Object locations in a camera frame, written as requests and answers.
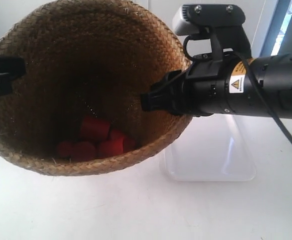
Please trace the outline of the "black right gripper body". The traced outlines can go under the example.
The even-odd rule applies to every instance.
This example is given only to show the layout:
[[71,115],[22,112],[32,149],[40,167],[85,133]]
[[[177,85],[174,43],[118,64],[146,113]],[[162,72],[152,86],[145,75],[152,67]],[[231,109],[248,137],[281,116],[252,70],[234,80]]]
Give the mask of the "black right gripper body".
[[178,111],[196,117],[248,115],[247,70],[228,52],[222,62],[197,61],[178,75]]

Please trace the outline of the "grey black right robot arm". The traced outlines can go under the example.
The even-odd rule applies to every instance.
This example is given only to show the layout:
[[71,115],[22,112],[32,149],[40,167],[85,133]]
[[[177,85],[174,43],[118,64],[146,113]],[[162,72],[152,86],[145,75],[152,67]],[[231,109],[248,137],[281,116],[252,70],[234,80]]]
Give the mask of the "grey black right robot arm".
[[222,61],[198,60],[186,70],[168,72],[141,95],[141,108],[195,117],[268,117],[268,110],[249,80],[250,70],[275,113],[292,119],[292,54],[251,58],[248,64],[247,69],[239,57],[226,53]]

